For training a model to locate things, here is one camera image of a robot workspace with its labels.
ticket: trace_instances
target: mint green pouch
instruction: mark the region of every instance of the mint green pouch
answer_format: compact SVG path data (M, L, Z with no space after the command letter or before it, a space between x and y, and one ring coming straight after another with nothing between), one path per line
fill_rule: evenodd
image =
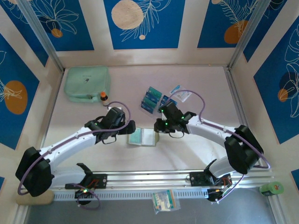
M72 102L100 102L102 91L109 96L110 83L106 66L72 67L67 74L64 92Z

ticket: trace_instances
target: green tape roll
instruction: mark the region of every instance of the green tape roll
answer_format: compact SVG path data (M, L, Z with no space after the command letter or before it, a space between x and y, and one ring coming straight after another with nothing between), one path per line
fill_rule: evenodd
M260 192L264 196L272 196L282 194L284 187L280 182L271 182L260 187Z

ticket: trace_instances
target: beige circle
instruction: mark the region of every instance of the beige circle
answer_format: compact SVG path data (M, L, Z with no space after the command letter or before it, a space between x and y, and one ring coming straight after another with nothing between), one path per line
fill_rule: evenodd
M120 29L134 29L143 21L142 9L132 0L119 1L111 11L112 20Z
M13 3L13 4L17 4L16 0L8 0L9 2Z
M139 39L143 41L145 39L145 35L140 35Z
M220 3L222 0L211 0L213 4L218 4Z

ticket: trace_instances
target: plastic bag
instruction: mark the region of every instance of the plastic bag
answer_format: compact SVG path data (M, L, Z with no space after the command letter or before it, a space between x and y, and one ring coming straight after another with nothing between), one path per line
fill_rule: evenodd
M161 211L176 211L181 208L179 200L173 190L164 190L152 194L155 213Z

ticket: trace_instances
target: white robotic arm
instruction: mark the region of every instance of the white robotic arm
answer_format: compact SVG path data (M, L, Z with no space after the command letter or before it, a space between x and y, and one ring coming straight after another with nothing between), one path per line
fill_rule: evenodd
M56 144L40 150L34 147L27 149L15 175L31 196L39 196L49 187L68 183L80 183L87 186L93 180L98 180L94 185L95 188L101 188L99 181L104 182L102 183L104 188L107 177L94 175L83 163L67 169L58 168L58 165L87 147L101 141L105 144L104 140L109 137L114 137L116 140L116 135L132 134L134 131L135 122L131 120L125 125L125 113L113 107L106 116L87 122L76 133Z
M211 178L208 178L206 182L203 181L203 184L209 184L209 182L213 184L220 177L235 171L247 174L258 161L259 155L263 154L263 149L246 126L241 125L234 128L204 119L199 120L199 116L195 113L183 114L171 101L159 110L162 112L163 118L157 119L154 126L156 132L170 134L179 131L195 134L214 141L225 148L227 156L208 165L205 171Z
M234 127L222 126L222 125L219 125L219 124L216 124L214 122L204 120L204 119L199 121L198 116L192 117L189 120L186 127L187 127L189 134L195 134L195 135L202 136L206 139L209 139L209 140L221 145L223 148L225 148L224 142L226 141L226 138L231 136L231 134L228 134L227 132L224 132L223 130L219 130L214 127L211 127L208 124L220 126L224 130L230 130L232 132L235 131ZM209 170L212 173L212 175L216 178L220 178L226 174L235 172L235 169L233 169L231 167L231 165L229 164L227 156L214 162L210 166Z

